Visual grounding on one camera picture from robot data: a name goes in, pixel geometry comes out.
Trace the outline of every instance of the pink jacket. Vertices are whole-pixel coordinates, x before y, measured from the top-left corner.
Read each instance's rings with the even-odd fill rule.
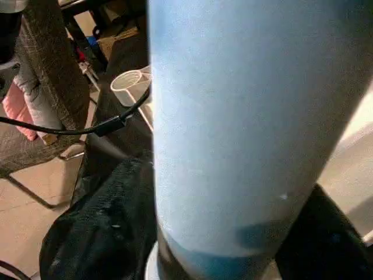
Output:
[[[33,124],[29,109],[24,100],[23,92],[14,83],[10,86],[2,105],[8,118]],[[23,133],[28,140],[33,141],[36,139],[37,134],[35,131],[23,127],[17,127],[17,129]]]

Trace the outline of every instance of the blue tube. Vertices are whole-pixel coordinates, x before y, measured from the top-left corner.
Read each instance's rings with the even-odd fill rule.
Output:
[[[157,217],[190,276],[262,275],[371,77],[370,8],[150,1]]]

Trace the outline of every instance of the gray chair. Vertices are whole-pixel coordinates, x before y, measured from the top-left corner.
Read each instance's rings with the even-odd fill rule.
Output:
[[[83,128],[89,106],[89,86],[73,57],[57,0],[29,2],[23,14],[20,41],[65,128]],[[59,156],[71,145],[80,143],[79,136],[60,136],[46,146],[41,139],[30,142],[15,127],[1,124],[0,139],[0,177],[41,205],[56,206],[30,191],[11,174]]]

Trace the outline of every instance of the black cord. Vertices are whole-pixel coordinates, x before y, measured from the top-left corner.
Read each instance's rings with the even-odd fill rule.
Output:
[[[150,87],[144,92],[144,94],[139,98],[139,100],[126,112],[121,115],[117,115],[113,118],[110,118],[106,121],[103,121],[100,124],[97,124],[93,127],[89,127],[82,130],[60,130],[60,129],[52,129],[46,127],[39,127],[38,125],[29,124],[23,121],[13,120],[11,118],[0,117],[0,123],[12,124],[17,125],[18,127],[28,128],[30,130],[45,132],[49,134],[57,134],[57,135],[82,135],[82,134],[89,134],[95,133],[98,136],[103,136],[113,131],[116,131],[125,126],[126,119],[130,117],[136,110],[145,102],[145,100],[150,96]]]
[[[0,267],[10,271],[12,274],[16,275],[20,280],[31,280],[31,278],[23,272],[21,272],[21,270],[12,266],[11,264],[8,264],[7,262],[0,261]]]

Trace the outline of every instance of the tiled floor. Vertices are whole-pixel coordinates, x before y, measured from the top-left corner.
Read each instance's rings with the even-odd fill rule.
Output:
[[[92,93],[97,100],[98,93]],[[94,105],[90,102],[87,125],[90,125]],[[82,149],[75,145],[66,153]],[[50,162],[20,170],[13,176],[49,203],[69,201],[82,158]],[[0,179],[0,260],[13,264],[27,275],[38,271],[38,255],[43,237],[53,221],[67,209],[45,209],[13,185]]]

